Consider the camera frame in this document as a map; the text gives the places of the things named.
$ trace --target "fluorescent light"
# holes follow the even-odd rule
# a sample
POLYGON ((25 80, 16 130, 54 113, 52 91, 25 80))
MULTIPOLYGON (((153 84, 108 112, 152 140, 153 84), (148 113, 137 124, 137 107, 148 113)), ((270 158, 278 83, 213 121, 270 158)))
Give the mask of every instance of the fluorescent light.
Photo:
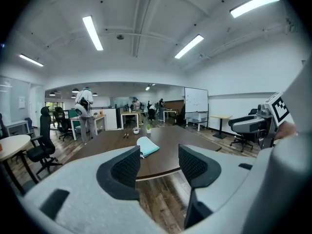
POLYGON ((94 46, 96 47, 96 49, 97 50, 103 50, 103 47, 101 45, 101 42, 99 41, 99 38, 98 38, 98 35, 96 32, 96 29, 93 25, 92 17, 88 16, 88 17, 82 18, 82 20, 84 22, 84 25, 87 28, 89 36, 91 37, 91 40, 92 40, 94 46))
POLYGON ((197 35, 189 44, 187 44, 176 56, 175 58, 180 59, 186 52, 196 46, 198 43, 203 41, 204 38, 201 35, 197 35))
POLYGON ((279 0, 251 0, 233 10, 230 10, 230 13, 232 14, 232 16, 234 18, 237 18, 238 16, 248 12, 248 11, 251 11, 255 8, 258 8, 262 5, 265 5, 265 4, 268 4, 268 3, 271 3, 271 2, 276 2, 276 1, 279 1, 279 0))
POLYGON ((36 62, 35 60, 32 60, 32 59, 30 59, 29 57, 24 56, 23 54, 20 54, 19 57, 21 57, 21 58, 23 58, 23 59, 25 59, 25 60, 27 60, 27 61, 30 61, 30 62, 34 63, 35 65, 38 65, 38 66, 40 66, 40 67, 43 67, 43 65, 42 65, 41 63, 36 62))

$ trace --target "whiteboard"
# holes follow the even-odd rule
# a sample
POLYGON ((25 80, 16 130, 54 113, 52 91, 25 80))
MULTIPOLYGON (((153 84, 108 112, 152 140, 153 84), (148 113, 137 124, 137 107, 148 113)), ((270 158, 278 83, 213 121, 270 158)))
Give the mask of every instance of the whiteboard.
POLYGON ((184 92, 186 113, 208 111, 208 90, 184 88, 184 92))

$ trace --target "ceiling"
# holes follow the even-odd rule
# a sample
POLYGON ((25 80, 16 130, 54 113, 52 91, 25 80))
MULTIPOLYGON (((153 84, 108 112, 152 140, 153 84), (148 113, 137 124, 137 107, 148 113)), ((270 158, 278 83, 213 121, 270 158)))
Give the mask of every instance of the ceiling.
POLYGON ((45 92, 46 98, 51 99, 70 99, 72 96, 72 90, 77 88, 81 91, 84 87, 89 87, 92 93, 97 93, 98 96, 106 97, 131 97, 131 96, 150 96, 152 93, 156 93, 159 90, 168 89, 169 87, 175 87, 165 84, 156 84, 151 86, 150 90, 146 93, 145 89, 148 83, 144 82, 92 82, 85 84, 75 84, 70 86, 65 86, 53 90, 55 96, 49 96, 51 90, 45 92))
POLYGON ((246 1, 33 0, 6 46, 10 58, 23 53, 49 69, 68 56, 96 51, 82 21, 92 15, 104 53, 154 57, 189 69, 244 42, 284 30, 281 1, 234 19, 229 10, 246 1), (124 40, 116 38, 120 34, 124 40), (175 59, 197 34, 205 39, 175 59))

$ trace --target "dark wooden table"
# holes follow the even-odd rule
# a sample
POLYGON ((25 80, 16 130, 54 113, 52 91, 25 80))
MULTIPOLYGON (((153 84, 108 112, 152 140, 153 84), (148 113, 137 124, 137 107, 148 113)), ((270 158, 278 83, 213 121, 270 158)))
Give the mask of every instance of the dark wooden table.
POLYGON ((220 146, 179 126, 152 128, 151 134, 147 134, 146 130, 142 129, 137 135, 131 129, 125 129, 122 131, 101 132, 66 163, 119 148, 135 146, 137 140, 142 136, 147 136, 160 149, 141 159, 141 168, 137 174, 137 179, 151 178, 179 170, 179 144, 193 145, 213 151, 221 149, 220 146), (125 133, 129 134, 129 138, 123 138, 125 133))

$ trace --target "round table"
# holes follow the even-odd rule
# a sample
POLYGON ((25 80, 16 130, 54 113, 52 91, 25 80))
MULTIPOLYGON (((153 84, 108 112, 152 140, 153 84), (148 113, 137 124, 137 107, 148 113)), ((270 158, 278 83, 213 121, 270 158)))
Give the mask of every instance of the round table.
POLYGON ((10 178, 12 179, 13 183, 16 185, 18 190, 22 193, 22 195, 25 194, 25 190, 22 188, 22 186, 19 184, 19 182, 13 175, 9 164, 7 163, 7 159, 13 157, 14 155, 19 155, 30 177, 33 179, 35 183, 37 183, 38 181, 31 172, 29 166, 27 165, 27 161, 23 153, 20 153, 20 151, 22 151, 29 142, 30 142, 29 135, 15 135, 0 139, 0 144, 2 146, 2 151, 0 151, 0 161, 3 163, 10 178))

